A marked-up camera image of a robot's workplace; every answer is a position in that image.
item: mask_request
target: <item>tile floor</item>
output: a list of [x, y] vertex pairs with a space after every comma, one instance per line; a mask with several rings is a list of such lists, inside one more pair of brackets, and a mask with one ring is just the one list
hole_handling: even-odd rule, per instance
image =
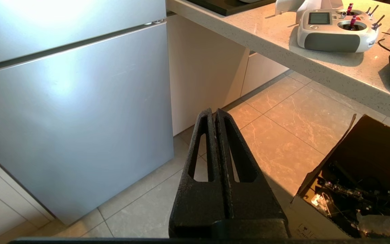
[[[340, 139], [354, 113], [390, 118], [311, 79], [286, 72], [226, 107], [284, 207]], [[174, 138], [175, 157], [75, 224], [55, 220], [33, 236], [168, 237], [168, 219], [193, 128]], [[205, 139], [195, 179], [207, 181]]]

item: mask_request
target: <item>refrigerator door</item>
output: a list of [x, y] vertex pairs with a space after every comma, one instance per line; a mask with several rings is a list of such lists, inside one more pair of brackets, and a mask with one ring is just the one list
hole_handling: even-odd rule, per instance
[[0, 0], [0, 62], [165, 17], [165, 0]]
[[172, 144], [166, 23], [0, 70], [0, 164], [65, 224]]

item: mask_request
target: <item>cardboard box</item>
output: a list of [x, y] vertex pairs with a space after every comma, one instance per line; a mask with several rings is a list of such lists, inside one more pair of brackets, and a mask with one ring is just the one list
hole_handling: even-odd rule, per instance
[[311, 188], [330, 162], [338, 162], [354, 179], [375, 177], [390, 190], [390, 127], [364, 115], [350, 130], [354, 118], [338, 144], [307, 174], [291, 204], [284, 210], [294, 238], [351, 238], [310, 204], [314, 195]]

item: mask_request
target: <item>refrigerator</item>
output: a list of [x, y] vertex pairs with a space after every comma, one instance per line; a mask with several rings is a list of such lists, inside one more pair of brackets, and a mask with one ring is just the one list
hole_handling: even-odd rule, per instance
[[65, 224], [173, 157], [165, 0], [0, 0], [0, 166]]

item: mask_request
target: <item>plastic bag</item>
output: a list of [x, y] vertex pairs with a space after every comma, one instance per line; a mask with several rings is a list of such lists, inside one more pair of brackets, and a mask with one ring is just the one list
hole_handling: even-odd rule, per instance
[[390, 238], [390, 216], [357, 213], [362, 238]]

